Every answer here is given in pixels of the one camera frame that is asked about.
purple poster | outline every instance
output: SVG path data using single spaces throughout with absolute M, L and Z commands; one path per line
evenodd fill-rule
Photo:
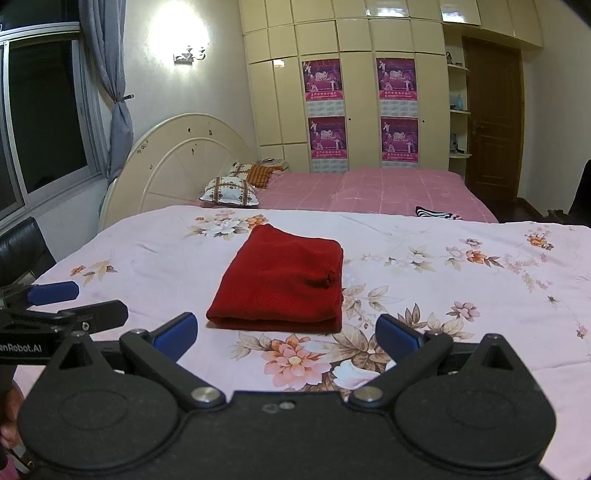
M 312 158 L 347 158 L 344 116 L 308 119 Z
M 314 100 L 342 100 L 343 82 L 340 60 L 303 61 L 306 102 Z
M 382 160 L 418 162 L 418 119 L 382 117 Z
M 377 59 L 379 97 L 382 100 L 417 100 L 414 59 Z

window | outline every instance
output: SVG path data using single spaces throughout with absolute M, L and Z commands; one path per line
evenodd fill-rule
M 105 151 L 80 25 L 63 23 L 77 1 L 27 2 L 0 0 L 0 226 L 102 174 Z

red sweater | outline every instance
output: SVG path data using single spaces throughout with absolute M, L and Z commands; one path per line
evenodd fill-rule
M 254 227 L 207 311 L 222 328 L 339 332 L 343 249 L 271 225 Z

cream arched headboard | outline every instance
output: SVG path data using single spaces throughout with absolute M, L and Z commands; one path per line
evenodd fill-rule
M 138 213 L 195 202 L 207 182 L 227 174 L 236 161 L 255 163 L 256 158 L 221 120 L 201 113 L 165 120 L 135 144 L 111 184 L 99 231 Z

brown wooden door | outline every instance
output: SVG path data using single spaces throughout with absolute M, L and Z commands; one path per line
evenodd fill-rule
M 517 197 L 522 151 L 521 53 L 464 38 L 469 149 L 466 185 L 481 200 Z

